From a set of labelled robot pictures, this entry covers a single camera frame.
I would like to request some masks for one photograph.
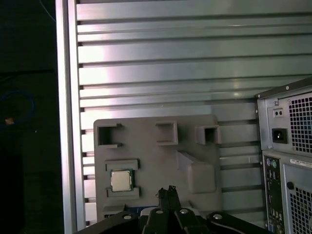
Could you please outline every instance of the power supply fan grille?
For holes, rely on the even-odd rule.
[[[289,113],[294,150],[312,153],[312,97],[292,100]]]
[[[312,234],[312,194],[296,188],[296,195],[291,194],[292,233]]]

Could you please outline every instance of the screw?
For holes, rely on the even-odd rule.
[[[184,214],[184,215],[185,215],[185,214],[187,214],[188,212],[189,212],[189,211],[188,211],[188,210],[186,210],[186,209],[182,209],[182,210],[180,210],[180,213],[181,213],[181,214]]]
[[[131,215],[126,215],[123,217],[124,219],[131,219]]]
[[[220,214],[215,214],[214,219],[222,219],[222,216]]]

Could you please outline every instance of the horizontal metal slat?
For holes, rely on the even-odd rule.
[[[93,123],[104,118],[136,118],[160,116],[216,115],[218,121],[255,119],[254,103],[201,105],[181,107],[139,108],[123,110],[96,110],[81,113],[81,129],[93,129]]]
[[[89,202],[85,204],[86,221],[97,220],[97,204],[95,202]]]
[[[79,84],[114,84],[216,78],[272,77],[312,74],[312,56],[235,58],[198,62],[85,67]]]
[[[241,155],[259,155],[261,152],[260,146],[243,146],[219,149],[221,157],[241,156]]]
[[[261,168],[221,171],[222,188],[261,185]]]
[[[203,92],[235,91],[242,89],[263,89],[281,86],[289,81],[300,80],[298,77],[285,78],[236,78],[218,80],[193,80],[158,83],[136,83],[121,85],[84,86],[80,98],[122,97],[157,94],[186,94]]]
[[[162,21],[139,21],[139,22],[114,22],[80,24],[77,26],[79,35],[98,34],[98,33],[129,33],[146,32],[161,30],[191,30],[191,29],[220,29],[227,28],[240,29],[244,27],[263,27],[263,26],[307,26],[312,22],[311,16],[286,16],[286,17],[267,17],[267,18],[228,18],[228,19],[190,19],[190,20],[162,20]]]
[[[149,1],[77,5],[77,20],[115,20],[218,15],[254,15],[311,12],[309,0],[292,1]]]
[[[222,144],[259,140],[256,124],[222,126],[220,130]]]
[[[84,197],[85,198],[96,197],[96,181],[94,179],[84,181]]]
[[[209,100],[229,100],[235,98],[253,98],[255,94],[269,88],[235,91],[235,92],[215,92],[215,93],[198,93],[198,94],[167,94],[140,97],[110,97],[80,100],[80,107],[108,107],[108,106],[124,106],[124,105],[140,105],[154,103],[175,103],[175,102],[191,102],[191,101],[209,101]]]
[[[285,34],[311,34],[310,25],[303,26],[264,26],[262,28],[217,28],[217,29],[168,29],[151,32],[115,32],[78,35],[79,42],[89,41],[116,41],[116,40],[142,40],[142,39],[175,39],[175,38],[199,38],[199,37],[232,37],[232,36],[263,36],[263,35],[285,35]]]
[[[78,62],[300,55],[312,53],[311,39],[303,35],[80,46]]]
[[[242,156],[229,156],[229,157],[221,157],[220,164],[221,166],[231,166],[231,165],[241,165],[241,164],[253,164],[260,163],[261,155],[242,155]]]
[[[255,221],[263,221],[266,219],[266,215],[264,212],[249,212],[249,213],[242,213],[242,214],[231,214],[236,218],[243,219],[247,222],[255,222]]]
[[[223,210],[260,208],[264,205],[262,190],[222,193]]]

